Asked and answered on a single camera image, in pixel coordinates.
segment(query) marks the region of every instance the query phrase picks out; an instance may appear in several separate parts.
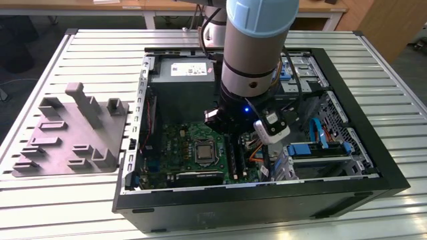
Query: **silver metal frame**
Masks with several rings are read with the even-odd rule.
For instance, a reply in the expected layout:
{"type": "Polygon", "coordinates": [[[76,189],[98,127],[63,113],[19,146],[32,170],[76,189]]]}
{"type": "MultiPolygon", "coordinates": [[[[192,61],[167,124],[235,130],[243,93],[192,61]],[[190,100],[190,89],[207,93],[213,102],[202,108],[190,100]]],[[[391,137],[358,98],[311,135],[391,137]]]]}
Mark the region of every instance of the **silver metal frame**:
{"type": "MultiPolygon", "coordinates": [[[[118,172],[82,176],[12,177],[11,156],[28,140],[27,127],[46,93],[58,95],[70,81],[99,98],[135,97],[144,48],[198,47],[198,33],[180,30],[79,30],[67,35],[52,56],[24,108],[0,147],[2,239],[423,239],[427,234],[426,107],[365,37],[353,32],[291,31],[290,48],[325,48],[347,86],[382,137],[411,188],[382,198],[339,218],[247,225],[198,231],[143,234],[114,214],[118,172]]],[[[130,109],[136,104],[130,102],[130,109]]],[[[132,131],[126,126],[124,135],[132,131]]],[[[130,142],[123,140],[122,149],[130,142]]]]}

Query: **screw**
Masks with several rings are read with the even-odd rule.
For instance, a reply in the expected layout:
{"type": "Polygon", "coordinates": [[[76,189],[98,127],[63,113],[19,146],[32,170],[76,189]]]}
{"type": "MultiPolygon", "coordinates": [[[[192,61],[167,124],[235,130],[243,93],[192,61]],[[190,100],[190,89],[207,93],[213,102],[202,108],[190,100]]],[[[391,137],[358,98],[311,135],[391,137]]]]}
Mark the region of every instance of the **screw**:
{"type": "Polygon", "coordinates": [[[258,85],[259,85],[259,83],[258,83],[257,81],[254,81],[254,82],[251,82],[251,83],[249,84],[249,87],[250,87],[251,89],[254,89],[254,88],[257,88],[258,85]]]}

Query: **blue drive bracket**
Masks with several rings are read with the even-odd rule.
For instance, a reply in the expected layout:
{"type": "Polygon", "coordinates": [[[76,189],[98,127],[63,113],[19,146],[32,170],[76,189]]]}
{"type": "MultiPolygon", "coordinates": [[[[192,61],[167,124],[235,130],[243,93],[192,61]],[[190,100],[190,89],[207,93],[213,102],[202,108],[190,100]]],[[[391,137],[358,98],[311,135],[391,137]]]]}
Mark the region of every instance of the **blue drive bracket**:
{"type": "Polygon", "coordinates": [[[318,132],[318,136],[319,136],[319,140],[321,140],[321,143],[322,143],[322,147],[325,149],[327,149],[329,148],[327,135],[326,135],[326,131],[322,128],[321,120],[317,117],[314,117],[310,120],[310,140],[313,142],[317,142],[315,130],[318,132]]]}
{"type": "Polygon", "coordinates": [[[287,153],[290,156],[311,155],[313,151],[307,143],[291,144],[287,146],[287,153]]]}
{"type": "Polygon", "coordinates": [[[353,146],[346,141],[345,141],[345,143],[342,145],[343,145],[343,147],[346,149],[347,154],[350,155],[353,153],[353,146]]]}
{"type": "MultiPolygon", "coordinates": [[[[273,81],[277,78],[277,72],[278,72],[278,69],[275,69],[273,72],[273,81]]],[[[287,64],[283,62],[279,80],[286,82],[286,81],[290,81],[291,79],[293,79],[293,75],[289,73],[287,64]]]]}

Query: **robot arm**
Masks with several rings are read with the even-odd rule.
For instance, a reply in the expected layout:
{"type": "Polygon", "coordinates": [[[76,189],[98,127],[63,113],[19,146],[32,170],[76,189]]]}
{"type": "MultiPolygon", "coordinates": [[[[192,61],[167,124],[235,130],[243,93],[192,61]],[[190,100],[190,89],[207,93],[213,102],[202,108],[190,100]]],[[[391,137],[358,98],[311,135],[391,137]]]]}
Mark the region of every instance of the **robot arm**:
{"type": "Polygon", "coordinates": [[[227,134],[255,129],[273,144],[290,133],[270,87],[299,0],[184,1],[227,10],[219,108],[205,122],[227,134]]]}

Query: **green circuit board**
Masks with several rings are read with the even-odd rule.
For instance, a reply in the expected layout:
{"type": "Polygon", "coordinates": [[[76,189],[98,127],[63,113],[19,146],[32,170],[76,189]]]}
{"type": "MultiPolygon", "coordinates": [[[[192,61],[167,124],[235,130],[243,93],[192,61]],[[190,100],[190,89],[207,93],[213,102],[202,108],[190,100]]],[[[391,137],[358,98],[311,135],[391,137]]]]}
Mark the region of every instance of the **green circuit board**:
{"type": "Polygon", "coordinates": [[[203,122],[187,124],[164,124],[162,129],[162,145],[159,171],[148,173],[152,189],[167,188],[166,175],[178,172],[218,171],[223,172],[223,184],[250,183],[259,181],[257,167],[247,169],[247,176],[234,179],[230,175],[226,141],[203,122]],[[214,146],[215,161],[207,164],[197,162],[197,146],[210,143],[214,146]]]}

